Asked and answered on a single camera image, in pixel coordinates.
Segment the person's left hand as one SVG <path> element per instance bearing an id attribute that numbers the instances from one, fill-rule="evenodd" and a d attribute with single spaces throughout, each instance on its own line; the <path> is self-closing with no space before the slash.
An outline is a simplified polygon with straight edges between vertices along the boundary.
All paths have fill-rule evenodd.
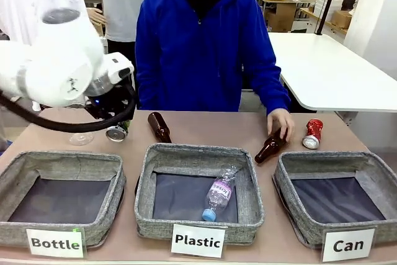
<path id="1" fill-rule="evenodd" d="M 272 133 L 275 123 L 279 125 L 280 138 L 289 142 L 295 130 L 295 123 L 289 111 L 279 108 L 267 115 L 267 133 L 269 135 Z"/>

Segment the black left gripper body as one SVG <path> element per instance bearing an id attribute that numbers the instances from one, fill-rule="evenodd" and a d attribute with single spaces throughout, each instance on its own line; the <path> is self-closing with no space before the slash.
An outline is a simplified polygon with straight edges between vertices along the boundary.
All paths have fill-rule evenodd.
<path id="1" fill-rule="evenodd" d="M 119 114 L 122 121 L 133 118 L 136 107 L 136 92 L 131 83 L 118 84 L 108 93 L 88 97 L 85 110 L 95 119 L 110 119 Z"/>

